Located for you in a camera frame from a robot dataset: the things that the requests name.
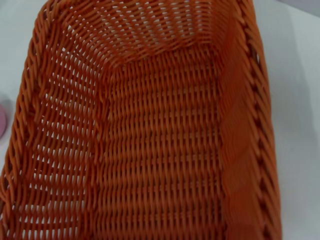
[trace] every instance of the pink cup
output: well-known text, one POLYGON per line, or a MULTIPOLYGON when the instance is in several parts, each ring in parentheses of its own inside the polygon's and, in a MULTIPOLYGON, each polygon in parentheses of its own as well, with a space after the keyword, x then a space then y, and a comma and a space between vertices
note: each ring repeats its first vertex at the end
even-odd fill
POLYGON ((0 138, 4 134, 7 125, 5 109, 0 105, 0 138))

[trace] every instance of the white table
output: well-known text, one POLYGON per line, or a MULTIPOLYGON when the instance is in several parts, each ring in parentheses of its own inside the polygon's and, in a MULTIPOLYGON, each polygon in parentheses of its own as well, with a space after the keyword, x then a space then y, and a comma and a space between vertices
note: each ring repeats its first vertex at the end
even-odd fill
MULTIPOLYGON (((255 0, 273 105, 285 240, 320 239, 320 18, 255 0)), ((0 1, 0 104, 11 126, 34 21, 44 0, 0 1)), ((0 139, 0 168, 11 127, 0 139)))

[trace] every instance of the orange basket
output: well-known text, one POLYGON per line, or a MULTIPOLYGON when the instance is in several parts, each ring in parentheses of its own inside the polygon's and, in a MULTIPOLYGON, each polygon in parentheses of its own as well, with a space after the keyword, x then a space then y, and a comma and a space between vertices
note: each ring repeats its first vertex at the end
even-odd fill
POLYGON ((50 0, 5 166, 1 239, 280 240, 252 0, 50 0))

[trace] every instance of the basket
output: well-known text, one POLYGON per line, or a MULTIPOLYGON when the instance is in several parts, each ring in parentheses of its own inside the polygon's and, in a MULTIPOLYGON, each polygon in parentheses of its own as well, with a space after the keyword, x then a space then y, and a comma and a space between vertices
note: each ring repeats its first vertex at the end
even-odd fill
POLYGON ((252 0, 50 0, 0 178, 1 239, 280 240, 252 0))

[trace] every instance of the woven basket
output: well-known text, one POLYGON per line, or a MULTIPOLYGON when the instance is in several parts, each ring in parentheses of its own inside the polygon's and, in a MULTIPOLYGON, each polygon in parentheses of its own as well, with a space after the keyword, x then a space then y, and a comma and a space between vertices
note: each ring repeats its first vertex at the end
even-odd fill
POLYGON ((280 240, 252 0, 47 2, 0 199, 0 239, 280 240))

